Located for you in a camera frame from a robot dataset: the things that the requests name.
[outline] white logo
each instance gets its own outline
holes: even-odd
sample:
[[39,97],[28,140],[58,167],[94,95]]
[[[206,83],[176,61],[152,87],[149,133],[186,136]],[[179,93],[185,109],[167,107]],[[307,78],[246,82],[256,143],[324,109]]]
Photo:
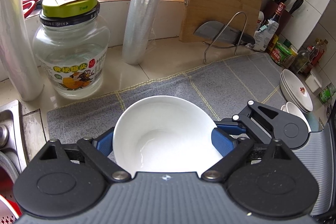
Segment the white logo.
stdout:
[[170,175],[164,175],[164,176],[162,176],[161,178],[162,178],[163,180],[165,180],[165,181],[168,181],[168,180],[171,179],[171,176],[170,176]]

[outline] scissors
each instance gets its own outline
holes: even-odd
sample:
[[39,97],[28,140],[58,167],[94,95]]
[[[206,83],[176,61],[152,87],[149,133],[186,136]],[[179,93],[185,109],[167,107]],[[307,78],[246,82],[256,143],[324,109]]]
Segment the scissors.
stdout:
[[36,2],[39,0],[22,0],[23,15],[26,18],[36,8]]

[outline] barcode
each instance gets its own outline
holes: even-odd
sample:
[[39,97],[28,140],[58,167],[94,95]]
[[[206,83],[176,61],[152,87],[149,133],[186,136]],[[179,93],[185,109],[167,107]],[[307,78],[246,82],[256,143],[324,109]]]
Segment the barcode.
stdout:
[[103,71],[103,69],[100,69],[100,71],[98,73],[96,73],[93,81],[95,81],[95,80],[97,80],[99,78],[99,76],[101,75],[102,71]]

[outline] cleaver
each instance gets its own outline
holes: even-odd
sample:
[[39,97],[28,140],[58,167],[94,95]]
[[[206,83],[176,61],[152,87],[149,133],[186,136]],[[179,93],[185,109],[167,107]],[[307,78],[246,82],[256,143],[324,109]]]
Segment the cleaver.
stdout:
[[[208,21],[203,25],[201,25],[194,32],[194,35],[206,38],[208,41],[212,41],[214,40],[216,35],[218,35],[218,33],[221,31],[223,27],[224,24],[219,21],[216,20]],[[242,33],[241,31],[238,31],[228,26],[216,41],[237,45],[241,33]],[[243,34],[243,36],[241,37],[240,44],[247,44],[247,43],[255,44],[255,40],[252,36],[248,34]]]

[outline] black jar lid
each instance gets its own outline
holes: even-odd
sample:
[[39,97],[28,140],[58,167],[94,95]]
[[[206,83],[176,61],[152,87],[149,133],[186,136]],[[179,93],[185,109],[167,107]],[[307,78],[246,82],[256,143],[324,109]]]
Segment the black jar lid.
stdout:
[[43,14],[43,9],[40,11],[40,21],[42,22],[43,25],[49,26],[49,27],[65,27],[65,26],[71,26],[71,25],[76,25],[79,23],[83,23],[85,21],[88,21],[98,15],[100,11],[100,3],[97,2],[97,5],[90,11],[73,16],[73,17],[66,17],[66,18],[61,18],[61,17],[46,17]]

